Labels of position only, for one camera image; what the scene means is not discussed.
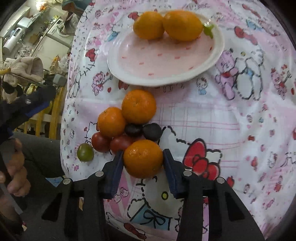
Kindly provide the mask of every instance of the human hand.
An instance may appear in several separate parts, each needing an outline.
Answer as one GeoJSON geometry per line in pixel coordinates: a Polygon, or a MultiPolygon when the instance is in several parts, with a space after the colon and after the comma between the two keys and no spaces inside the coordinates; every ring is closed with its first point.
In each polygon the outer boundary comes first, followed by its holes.
{"type": "MultiPolygon", "coordinates": [[[[27,170],[24,167],[25,157],[22,153],[22,144],[15,139],[15,152],[11,160],[6,164],[6,168],[12,181],[8,184],[7,190],[10,194],[17,197],[26,196],[31,188],[30,182],[27,180],[27,170]]],[[[0,172],[0,183],[5,182],[5,175],[0,172]]]]}

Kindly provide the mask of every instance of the plate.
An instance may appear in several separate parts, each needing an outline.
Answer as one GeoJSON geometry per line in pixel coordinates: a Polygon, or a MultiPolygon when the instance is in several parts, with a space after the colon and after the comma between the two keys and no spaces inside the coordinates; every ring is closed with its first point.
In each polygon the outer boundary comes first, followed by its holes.
{"type": "Polygon", "coordinates": [[[194,41],[179,42],[165,32],[161,39],[145,40],[132,26],[121,31],[107,58],[111,73],[130,85],[157,87],[190,80],[214,66],[224,50],[223,34],[210,19],[196,15],[214,26],[212,39],[202,32],[194,41]]]}

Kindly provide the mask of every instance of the fruit pile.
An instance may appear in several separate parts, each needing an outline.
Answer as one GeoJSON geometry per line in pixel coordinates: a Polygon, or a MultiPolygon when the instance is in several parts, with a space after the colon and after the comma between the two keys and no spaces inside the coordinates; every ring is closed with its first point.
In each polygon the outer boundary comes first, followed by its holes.
{"type": "Polygon", "coordinates": [[[92,136],[92,146],[81,144],[77,157],[82,162],[91,161],[94,158],[93,148],[102,153],[111,150],[114,154],[123,150],[124,166],[130,175],[136,178],[153,177],[163,164],[162,150],[155,143],[161,138],[162,129],[157,123],[146,124],[155,112],[156,101],[150,92],[128,92],[121,109],[109,107],[99,115],[99,132],[92,136]]]}
{"type": "Polygon", "coordinates": [[[178,41],[197,39],[204,26],[190,11],[169,11],[164,17],[158,12],[144,12],[133,24],[134,33],[141,39],[161,38],[164,32],[178,41]]]}

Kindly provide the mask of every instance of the white cloth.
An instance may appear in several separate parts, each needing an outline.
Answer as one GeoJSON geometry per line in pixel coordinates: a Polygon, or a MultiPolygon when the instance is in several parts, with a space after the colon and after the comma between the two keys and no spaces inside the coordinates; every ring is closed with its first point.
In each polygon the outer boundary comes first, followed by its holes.
{"type": "MultiPolygon", "coordinates": [[[[196,173],[227,179],[268,237],[296,193],[296,52],[277,19],[257,0],[93,1],[72,46],[61,126],[62,167],[67,176],[80,180],[114,158],[95,152],[92,162],[82,163],[76,156],[78,146],[90,143],[96,132],[98,115],[109,106],[120,107],[125,94],[138,88],[112,76],[108,50],[144,11],[178,8],[215,21],[226,44],[215,67],[200,76],[145,88],[157,102],[151,121],[166,127],[160,147],[169,148],[175,160],[196,173]],[[206,168],[192,155],[207,160],[206,168]]],[[[207,240],[206,201],[204,206],[207,240]]],[[[181,207],[163,171],[140,180],[124,170],[118,193],[105,201],[109,224],[147,241],[176,240],[181,207]]]]}

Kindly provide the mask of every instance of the orange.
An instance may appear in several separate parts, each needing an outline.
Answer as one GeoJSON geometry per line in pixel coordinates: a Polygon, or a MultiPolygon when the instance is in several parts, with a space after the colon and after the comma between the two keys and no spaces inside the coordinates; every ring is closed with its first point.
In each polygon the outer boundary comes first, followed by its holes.
{"type": "Polygon", "coordinates": [[[153,141],[136,141],[124,151],[123,164],[135,178],[153,177],[163,165],[163,152],[153,141]]]}
{"type": "Polygon", "coordinates": [[[127,122],[145,124],[155,115],[156,101],[148,91],[133,90],[124,97],[121,109],[127,122]]]}
{"type": "Polygon", "coordinates": [[[160,38],[165,32],[163,17],[158,12],[144,12],[133,24],[133,31],[141,39],[160,38]]]}
{"type": "Polygon", "coordinates": [[[124,133],[126,120],[122,116],[121,109],[109,107],[104,110],[98,117],[97,129],[105,137],[117,137],[124,133]]]}
{"type": "Polygon", "coordinates": [[[163,17],[163,27],[172,39],[179,41],[192,41],[203,30],[199,18],[190,11],[174,10],[163,17]]]}

